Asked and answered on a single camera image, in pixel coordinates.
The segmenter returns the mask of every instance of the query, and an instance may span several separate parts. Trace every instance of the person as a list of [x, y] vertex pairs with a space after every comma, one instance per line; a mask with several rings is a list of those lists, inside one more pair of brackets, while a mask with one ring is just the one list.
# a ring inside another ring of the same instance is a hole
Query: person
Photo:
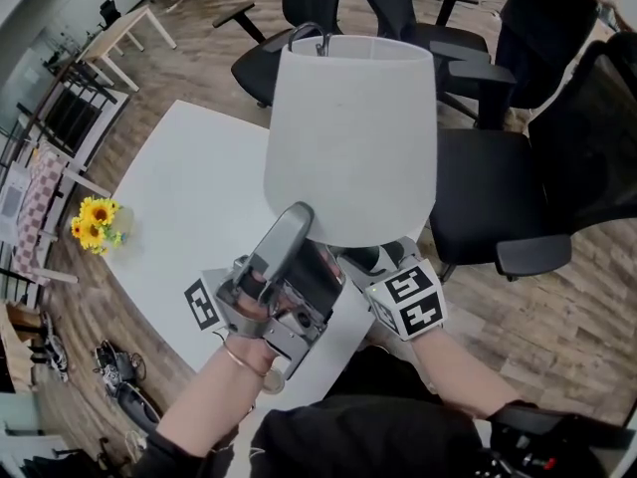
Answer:
[[[237, 308], [257, 320], [266, 313], [244, 292]], [[524, 403], [444, 330], [411, 346], [438, 394], [410, 363], [367, 347], [324, 400], [246, 417], [276, 355], [263, 340], [230, 335], [149, 435], [133, 476], [475, 476], [484, 437], [473, 418]], [[594, 459], [575, 455], [594, 476]]]
[[493, 126], [502, 127], [510, 107], [536, 109], [555, 93], [593, 29], [598, 4], [614, 8], [616, 1], [507, 0], [496, 65], [508, 68], [516, 83], [505, 96], [481, 100]]

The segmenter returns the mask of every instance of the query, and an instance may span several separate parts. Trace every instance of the desk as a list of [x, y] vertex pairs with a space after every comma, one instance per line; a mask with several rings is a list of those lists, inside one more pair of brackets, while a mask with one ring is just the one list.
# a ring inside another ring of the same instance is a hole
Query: desk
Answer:
[[[113, 196], [134, 211], [135, 223], [106, 263], [195, 370], [221, 340], [199, 329], [184, 291], [200, 271], [230, 267], [250, 253], [275, 222], [263, 193], [267, 142], [263, 127], [177, 101]], [[346, 282], [317, 345], [281, 393], [261, 394], [257, 404], [290, 409], [322, 399], [372, 322], [367, 302]]]
[[619, 0], [615, 15], [622, 29], [637, 31], [637, 0]]
[[152, 14], [150, 8], [146, 5], [122, 16], [112, 25], [110, 25], [110, 27], [101, 32], [80, 54], [80, 56], [78, 57], [78, 61], [84, 60], [89, 65], [89, 67], [91, 67], [91, 69], [93, 69], [98, 74], [100, 78], [102, 78], [105, 82], [112, 86], [112, 80], [107, 75], [105, 75], [105, 73], [103, 73], [102, 70], [95, 64], [95, 61], [97, 59], [102, 59], [104, 63], [109, 66], [124, 83], [131, 87], [135, 92], [139, 91], [139, 87], [135, 84], [135, 82], [131, 80], [126, 75], [126, 73], [115, 64], [115, 62], [112, 61], [112, 59], [108, 56], [108, 53], [110, 52], [110, 50], [115, 49], [121, 55], [123, 55], [121, 50], [117, 47], [117, 43], [123, 36], [126, 36], [128, 39], [130, 39], [130, 41], [132, 41], [132, 43], [139, 49], [139, 51], [143, 51], [143, 46], [130, 33], [130, 29], [144, 16], [148, 18], [152, 26], [157, 29], [157, 32], [159, 32], [159, 34], [161, 34], [161, 37], [165, 39], [166, 43], [168, 43], [168, 46], [170, 46], [170, 48], [174, 50], [177, 47], [177, 44], [168, 35], [166, 29], [161, 26], [159, 20], [155, 17], [154, 14]]

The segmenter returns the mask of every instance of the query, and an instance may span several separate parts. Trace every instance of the black shirt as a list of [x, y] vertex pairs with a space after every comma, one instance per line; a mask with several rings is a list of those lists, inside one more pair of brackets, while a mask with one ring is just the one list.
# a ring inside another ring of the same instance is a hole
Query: black shirt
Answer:
[[545, 62], [564, 69], [597, 18], [594, 0], [508, 0], [502, 21]]
[[[462, 412], [407, 398], [358, 395], [271, 411], [251, 440], [243, 449], [249, 449], [252, 471], [244, 466], [241, 475], [255, 478], [457, 477], [466, 474], [471, 456], [482, 448], [474, 423]], [[133, 476], [227, 476], [233, 459], [248, 461], [239, 453], [239, 444], [227, 439], [207, 458], [195, 458], [152, 434]]]

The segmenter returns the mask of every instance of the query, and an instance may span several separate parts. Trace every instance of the lampshade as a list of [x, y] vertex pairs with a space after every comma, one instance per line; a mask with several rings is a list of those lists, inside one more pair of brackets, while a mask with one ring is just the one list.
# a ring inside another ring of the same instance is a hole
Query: lampshade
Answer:
[[315, 212], [309, 237], [344, 247], [384, 244], [426, 221], [436, 194], [432, 55], [408, 44], [334, 36], [282, 51], [264, 188], [277, 215]]

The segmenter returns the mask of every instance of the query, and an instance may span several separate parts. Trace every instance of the checkered cloth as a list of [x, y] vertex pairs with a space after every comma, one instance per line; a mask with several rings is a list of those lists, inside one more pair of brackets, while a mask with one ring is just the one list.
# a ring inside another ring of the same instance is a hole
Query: checkered cloth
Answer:
[[29, 165], [31, 184], [18, 215], [18, 246], [13, 252], [12, 269], [25, 278], [46, 285], [49, 280], [31, 273], [38, 263], [38, 231], [44, 226], [51, 199], [62, 178], [66, 161], [55, 154], [44, 142]]

